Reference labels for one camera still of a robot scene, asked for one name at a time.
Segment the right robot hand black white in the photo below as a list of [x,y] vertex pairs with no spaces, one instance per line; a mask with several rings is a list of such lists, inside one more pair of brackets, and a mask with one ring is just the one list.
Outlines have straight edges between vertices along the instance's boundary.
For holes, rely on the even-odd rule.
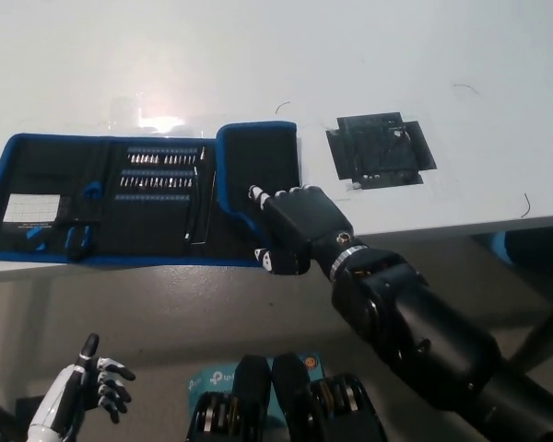
[[316,262],[333,281],[343,262],[366,248],[336,204],[317,186],[270,194],[253,185],[249,199],[259,207],[271,236],[270,245],[255,250],[254,255],[272,274],[301,275]]

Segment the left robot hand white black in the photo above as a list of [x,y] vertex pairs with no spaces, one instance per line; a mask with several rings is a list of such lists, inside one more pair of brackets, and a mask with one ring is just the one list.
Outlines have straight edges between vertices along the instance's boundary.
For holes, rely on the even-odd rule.
[[115,425],[128,412],[132,397],[125,384],[135,380],[135,373],[98,356],[99,342],[98,334],[90,334],[75,362],[59,372],[31,419],[29,442],[75,441],[88,411],[102,409]]

